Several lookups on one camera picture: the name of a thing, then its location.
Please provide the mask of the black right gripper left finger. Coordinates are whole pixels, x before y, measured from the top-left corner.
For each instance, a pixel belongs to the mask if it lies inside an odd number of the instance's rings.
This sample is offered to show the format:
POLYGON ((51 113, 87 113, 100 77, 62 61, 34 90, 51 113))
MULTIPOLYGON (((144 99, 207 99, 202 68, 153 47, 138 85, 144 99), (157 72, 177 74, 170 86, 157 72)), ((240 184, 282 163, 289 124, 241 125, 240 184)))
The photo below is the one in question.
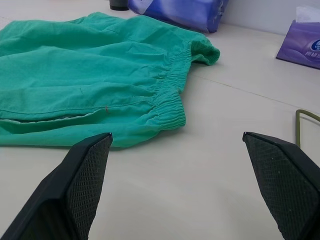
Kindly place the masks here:
POLYGON ((111 133, 83 139, 37 186, 3 240, 87 240, 100 201, 111 133))

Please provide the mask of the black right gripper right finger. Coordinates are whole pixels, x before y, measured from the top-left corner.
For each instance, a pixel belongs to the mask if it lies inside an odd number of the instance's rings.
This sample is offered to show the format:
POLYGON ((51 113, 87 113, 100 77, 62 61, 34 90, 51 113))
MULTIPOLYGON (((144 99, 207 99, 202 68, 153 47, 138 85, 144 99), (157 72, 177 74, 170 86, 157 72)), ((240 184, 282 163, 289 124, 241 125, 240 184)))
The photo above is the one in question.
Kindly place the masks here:
POLYGON ((285 240, 320 238, 320 168, 296 145, 244 132, 260 193, 285 240))

